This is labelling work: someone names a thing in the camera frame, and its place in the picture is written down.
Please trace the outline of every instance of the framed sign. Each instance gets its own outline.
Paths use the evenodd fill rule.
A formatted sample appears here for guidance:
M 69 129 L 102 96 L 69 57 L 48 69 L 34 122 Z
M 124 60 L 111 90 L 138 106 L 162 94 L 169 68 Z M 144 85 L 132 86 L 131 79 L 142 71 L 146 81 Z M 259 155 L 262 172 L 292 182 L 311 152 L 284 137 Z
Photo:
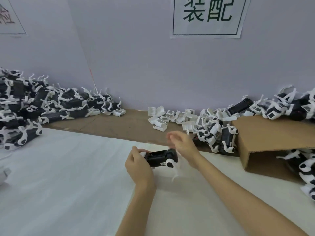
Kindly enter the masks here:
M 0 35 L 26 35 L 9 0 L 0 0 Z
M 172 0 L 171 38 L 240 38 L 250 0 Z

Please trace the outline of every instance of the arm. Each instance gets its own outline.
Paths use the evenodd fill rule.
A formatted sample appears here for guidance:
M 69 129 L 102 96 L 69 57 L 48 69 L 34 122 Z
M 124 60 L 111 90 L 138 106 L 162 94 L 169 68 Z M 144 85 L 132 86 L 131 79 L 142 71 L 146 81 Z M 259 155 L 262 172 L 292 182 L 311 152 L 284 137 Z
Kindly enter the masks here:
M 116 236 L 143 236 L 156 186 L 148 162 L 139 154 L 146 150 L 132 147 L 125 167 L 135 182 L 135 194 L 119 226 Z
M 307 236 L 289 219 L 219 171 L 199 153 L 187 134 L 169 132 L 167 139 L 172 148 L 200 171 L 249 235 Z

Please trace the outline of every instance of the white wall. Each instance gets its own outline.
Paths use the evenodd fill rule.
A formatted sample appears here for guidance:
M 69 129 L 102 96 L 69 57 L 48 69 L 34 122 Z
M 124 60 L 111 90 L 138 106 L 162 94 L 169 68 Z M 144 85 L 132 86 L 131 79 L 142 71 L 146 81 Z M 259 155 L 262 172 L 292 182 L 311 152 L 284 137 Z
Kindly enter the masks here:
M 315 87 L 315 0 L 252 0 L 241 39 L 170 39 L 170 0 L 68 0 L 98 88 L 127 108 L 224 107 Z
M 49 75 L 65 87 L 93 82 L 66 0 L 10 0 L 28 36 L 0 35 L 0 66 Z

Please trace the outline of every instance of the white table surface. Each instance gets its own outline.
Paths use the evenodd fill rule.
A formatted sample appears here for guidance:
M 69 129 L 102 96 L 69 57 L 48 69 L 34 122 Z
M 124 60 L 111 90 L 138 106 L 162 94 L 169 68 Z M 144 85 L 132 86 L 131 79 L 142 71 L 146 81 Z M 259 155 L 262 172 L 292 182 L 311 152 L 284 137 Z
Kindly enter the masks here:
M 133 145 L 167 147 L 53 129 L 9 153 L 0 166 L 12 173 L 0 186 L 0 235 L 114 235 L 133 193 L 124 162 Z M 315 204 L 296 183 L 251 174 L 236 157 L 202 153 L 224 174 L 315 235 Z M 158 187 L 147 235 L 246 235 L 200 174 L 183 163 L 171 182 L 154 170 Z

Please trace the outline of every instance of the left hand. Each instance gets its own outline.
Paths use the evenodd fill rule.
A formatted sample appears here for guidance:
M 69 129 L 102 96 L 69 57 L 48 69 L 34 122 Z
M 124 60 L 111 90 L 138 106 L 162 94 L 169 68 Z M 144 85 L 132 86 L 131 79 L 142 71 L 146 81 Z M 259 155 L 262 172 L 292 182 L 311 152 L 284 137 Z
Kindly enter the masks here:
M 150 187 L 155 188 L 153 171 L 149 163 L 141 156 L 140 152 L 149 152 L 144 149 L 138 149 L 136 146 L 132 147 L 128 158 L 125 162 L 125 167 L 128 174 L 136 184 L 136 188 Z

